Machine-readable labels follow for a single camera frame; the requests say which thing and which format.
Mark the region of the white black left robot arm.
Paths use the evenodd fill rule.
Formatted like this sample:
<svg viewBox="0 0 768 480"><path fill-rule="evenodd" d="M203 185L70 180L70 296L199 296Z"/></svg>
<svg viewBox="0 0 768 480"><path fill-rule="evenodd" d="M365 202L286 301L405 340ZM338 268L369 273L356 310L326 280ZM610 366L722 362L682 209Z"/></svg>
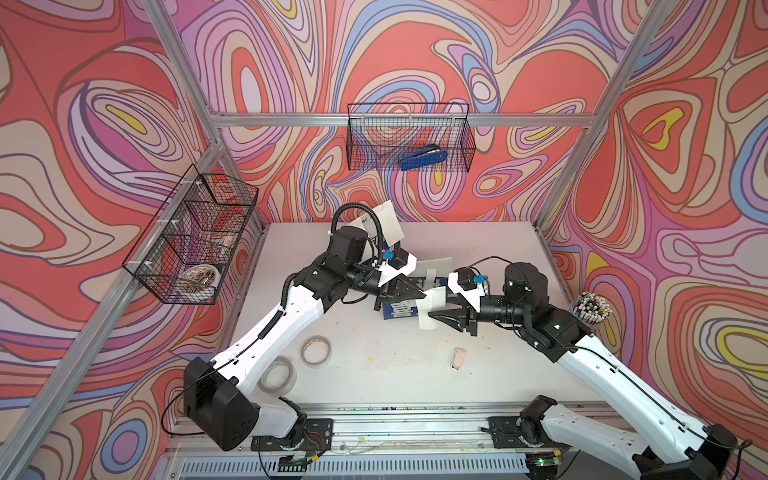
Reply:
<svg viewBox="0 0 768 480"><path fill-rule="evenodd" d="M223 451L252 436L300 443L304 412L284 397L260 391L258 382L284 348L348 292L374 297L376 309L425 298L409 277L417 259L399 247L401 238L390 202L339 207L326 250L286 278L279 302L265 317L212 359L196 357L185 367L177 398L200 434Z"/></svg>

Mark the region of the pink white mini stapler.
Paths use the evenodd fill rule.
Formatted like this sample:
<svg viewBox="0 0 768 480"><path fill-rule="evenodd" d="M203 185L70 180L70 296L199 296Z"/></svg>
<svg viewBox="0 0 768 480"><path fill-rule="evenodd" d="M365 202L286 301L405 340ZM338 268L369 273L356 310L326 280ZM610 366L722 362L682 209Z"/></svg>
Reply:
<svg viewBox="0 0 768 480"><path fill-rule="evenodd" d="M453 352L453 357L451 361L451 369L454 371L459 371L466 359L466 351L462 348L455 348Z"/></svg>

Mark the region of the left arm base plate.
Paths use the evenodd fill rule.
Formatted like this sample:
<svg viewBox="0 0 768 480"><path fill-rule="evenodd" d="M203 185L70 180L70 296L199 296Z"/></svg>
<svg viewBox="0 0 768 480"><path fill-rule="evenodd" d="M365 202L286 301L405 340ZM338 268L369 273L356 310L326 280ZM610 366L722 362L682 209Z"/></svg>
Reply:
<svg viewBox="0 0 768 480"><path fill-rule="evenodd" d="M254 436L250 448L253 452L325 452L332 448L333 434L333 419L309 418L285 438Z"/></svg>

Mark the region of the blue white bag with handles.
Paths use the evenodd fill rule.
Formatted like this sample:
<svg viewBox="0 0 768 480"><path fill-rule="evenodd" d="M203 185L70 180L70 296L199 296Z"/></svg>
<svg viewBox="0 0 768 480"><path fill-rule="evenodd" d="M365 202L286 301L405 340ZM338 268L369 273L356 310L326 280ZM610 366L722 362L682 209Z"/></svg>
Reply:
<svg viewBox="0 0 768 480"><path fill-rule="evenodd" d="M398 220L394 204L391 200L374 207L372 209L379 220L380 230L382 231L384 243L389 247L394 247L398 242L404 239L405 235ZM351 226L365 230L369 237L375 239L378 230L372 219L372 216L362 212L351 223Z"/></svg>

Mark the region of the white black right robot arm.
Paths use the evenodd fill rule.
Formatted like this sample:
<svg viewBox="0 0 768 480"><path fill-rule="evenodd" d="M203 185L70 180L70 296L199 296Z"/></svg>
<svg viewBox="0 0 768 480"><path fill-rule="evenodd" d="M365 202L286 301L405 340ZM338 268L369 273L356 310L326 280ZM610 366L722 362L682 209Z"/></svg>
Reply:
<svg viewBox="0 0 768 480"><path fill-rule="evenodd" d="M534 265L508 263L499 295L473 266L451 273L447 287L454 308L432 311L430 318L472 336L483 322L515 333L588 385L632 428L594 421L539 395L518 416L514 431L521 442L565 444L633 479L721 479L729 464L741 464L750 441L703 423L651 388L581 318L550 303L548 279Z"/></svg>

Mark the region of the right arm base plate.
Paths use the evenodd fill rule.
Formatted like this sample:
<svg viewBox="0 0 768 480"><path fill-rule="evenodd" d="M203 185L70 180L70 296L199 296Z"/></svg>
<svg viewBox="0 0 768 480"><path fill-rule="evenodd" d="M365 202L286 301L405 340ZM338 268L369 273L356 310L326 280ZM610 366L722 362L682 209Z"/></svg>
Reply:
<svg viewBox="0 0 768 480"><path fill-rule="evenodd" d="M538 422L518 416L488 417L487 425L481 426L480 431L491 437L495 449L571 449L570 445L551 439Z"/></svg>

